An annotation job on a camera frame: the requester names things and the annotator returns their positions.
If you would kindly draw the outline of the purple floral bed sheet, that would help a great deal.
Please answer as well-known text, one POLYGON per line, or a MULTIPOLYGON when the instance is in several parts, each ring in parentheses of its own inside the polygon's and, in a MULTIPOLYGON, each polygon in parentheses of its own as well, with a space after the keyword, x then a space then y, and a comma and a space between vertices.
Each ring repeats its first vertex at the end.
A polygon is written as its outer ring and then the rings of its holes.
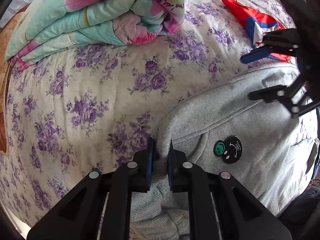
MULTIPOLYGON (((236 0, 292 28, 279 0, 236 0)), ((12 72, 1 202, 33 226, 91 171, 111 172, 146 147, 162 116, 256 67, 251 41, 221 0, 185 0, 180 30, 138 45, 95 44, 12 72)))

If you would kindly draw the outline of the red striped shorts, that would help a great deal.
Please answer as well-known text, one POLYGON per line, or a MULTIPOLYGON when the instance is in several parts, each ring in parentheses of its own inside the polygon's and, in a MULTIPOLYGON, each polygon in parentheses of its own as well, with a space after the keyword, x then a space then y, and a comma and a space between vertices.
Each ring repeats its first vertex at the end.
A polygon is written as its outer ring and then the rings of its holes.
MULTIPOLYGON (((254 49, 258 48, 263 42, 264 34, 285 29, 282 23, 268 14, 259 12, 251 7, 244 6, 236 0, 221 1, 236 17, 245 31, 247 31, 254 49)), ((288 62, 291 59, 291 56, 272 53, 268 58, 281 62, 288 62)))

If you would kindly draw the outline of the folded floral teal quilt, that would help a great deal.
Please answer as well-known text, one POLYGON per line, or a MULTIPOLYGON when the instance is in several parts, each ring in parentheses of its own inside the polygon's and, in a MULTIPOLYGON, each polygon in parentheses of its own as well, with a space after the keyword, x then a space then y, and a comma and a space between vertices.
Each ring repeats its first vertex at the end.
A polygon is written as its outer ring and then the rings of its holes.
POLYGON ((144 44, 173 34, 184 15, 184 0, 33 0, 4 59, 22 71, 69 48, 144 44))

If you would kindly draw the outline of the grey sweatpants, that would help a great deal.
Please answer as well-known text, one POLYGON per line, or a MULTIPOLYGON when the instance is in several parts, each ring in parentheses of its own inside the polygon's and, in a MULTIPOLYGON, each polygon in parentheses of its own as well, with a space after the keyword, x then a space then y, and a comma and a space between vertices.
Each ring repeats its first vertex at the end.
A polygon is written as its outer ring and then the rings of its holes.
POLYGON ((297 68, 267 64, 206 88, 163 116, 152 136, 159 160, 148 193, 135 193, 133 228, 146 239, 188 239, 187 195, 171 193, 165 174, 170 147, 206 172, 227 171, 273 215, 306 188, 319 146, 317 115, 291 118, 278 102, 249 100, 250 92, 290 85, 297 68))

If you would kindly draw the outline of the orange brown blanket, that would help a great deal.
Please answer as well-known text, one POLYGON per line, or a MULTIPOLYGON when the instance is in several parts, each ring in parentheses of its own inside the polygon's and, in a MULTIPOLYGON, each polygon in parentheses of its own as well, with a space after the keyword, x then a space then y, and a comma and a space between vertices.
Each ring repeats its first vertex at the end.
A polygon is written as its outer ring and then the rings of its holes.
POLYGON ((10 81, 11 67, 5 61, 4 54, 7 48, 8 42, 18 24, 22 14, 25 12, 29 5, 23 7, 7 24, 1 29, 1 154, 9 154, 8 133, 7 133, 7 121, 6 121, 6 102, 10 81))

